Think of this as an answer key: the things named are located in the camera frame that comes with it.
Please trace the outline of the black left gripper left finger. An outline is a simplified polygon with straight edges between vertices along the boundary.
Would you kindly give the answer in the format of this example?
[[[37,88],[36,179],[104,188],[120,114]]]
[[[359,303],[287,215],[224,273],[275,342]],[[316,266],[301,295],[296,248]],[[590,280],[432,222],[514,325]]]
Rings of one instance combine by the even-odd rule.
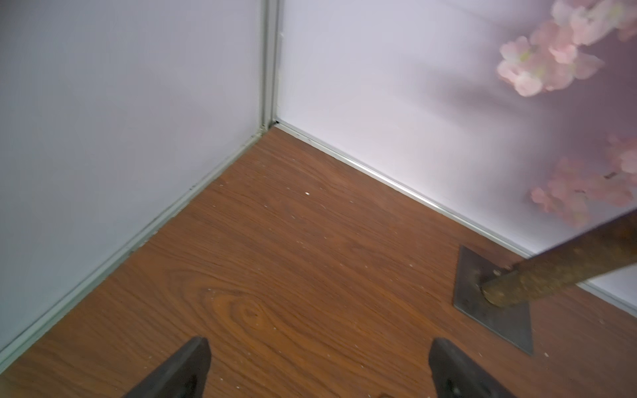
[[[124,398],[202,398],[211,362],[208,340],[191,338]]]

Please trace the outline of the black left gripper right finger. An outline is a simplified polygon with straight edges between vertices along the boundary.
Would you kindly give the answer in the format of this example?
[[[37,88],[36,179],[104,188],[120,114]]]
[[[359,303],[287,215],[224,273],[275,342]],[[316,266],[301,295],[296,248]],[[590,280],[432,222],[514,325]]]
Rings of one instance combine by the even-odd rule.
[[[446,338],[433,340],[429,366],[438,397],[516,398],[509,389]]]

